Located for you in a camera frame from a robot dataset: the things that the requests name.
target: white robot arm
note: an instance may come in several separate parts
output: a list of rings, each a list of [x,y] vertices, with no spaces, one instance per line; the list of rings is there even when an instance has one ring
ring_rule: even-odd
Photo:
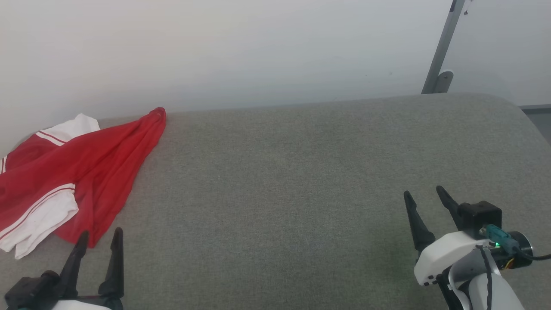
[[[449,210],[459,231],[436,240],[417,213],[417,205],[406,191],[415,249],[417,283],[438,285],[450,310],[524,310],[501,277],[500,270],[515,269],[551,255],[532,256],[532,246],[519,232],[501,230],[501,209],[486,202],[458,205],[442,186],[437,186],[442,204]]]

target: gray fabric surface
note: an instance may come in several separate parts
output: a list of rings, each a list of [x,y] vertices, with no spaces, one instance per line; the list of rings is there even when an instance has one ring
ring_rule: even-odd
[[[102,127],[135,118],[104,120]],[[506,230],[551,253],[551,147],[512,104],[439,94],[170,114],[115,223],[82,261],[105,276],[125,232],[127,309],[444,309],[413,275],[402,193],[437,237],[455,230],[435,192],[488,200]],[[49,236],[20,261],[0,253],[0,292],[61,271]],[[504,272],[526,309],[549,309],[551,263]]]

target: gray floor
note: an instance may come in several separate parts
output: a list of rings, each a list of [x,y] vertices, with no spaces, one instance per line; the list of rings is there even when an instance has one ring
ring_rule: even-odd
[[[551,108],[525,110],[524,113],[551,144]]]

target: metal bar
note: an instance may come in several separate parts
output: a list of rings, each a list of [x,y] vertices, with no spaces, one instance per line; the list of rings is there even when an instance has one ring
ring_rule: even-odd
[[[451,38],[453,32],[455,31],[455,26],[457,21],[461,16],[461,11],[465,0],[453,0],[444,24],[444,29],[440,35],[440,41],[436,47],[436,52],[434,53],[433,62],[430,64],[429,73],[426,75],[425,85],[423,85],[422,94],[432,94],[436,86],[436,80],[442,69],[442,64],[444,63],[444,57],[446,57],[447,49],[450,46]]]

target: white sleeve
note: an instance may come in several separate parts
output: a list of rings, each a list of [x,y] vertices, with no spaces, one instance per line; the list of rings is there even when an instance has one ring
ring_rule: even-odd
[[[15,259],[29,254],[51,232],[78,212],[74,184],[59,186],[34,203],[15,223],[0,232],[0,249],[15,247]]]
[[[81,113],[73,120],[41,130],[36,135],[60,146],[73,138],[98,130],[98,121]]]

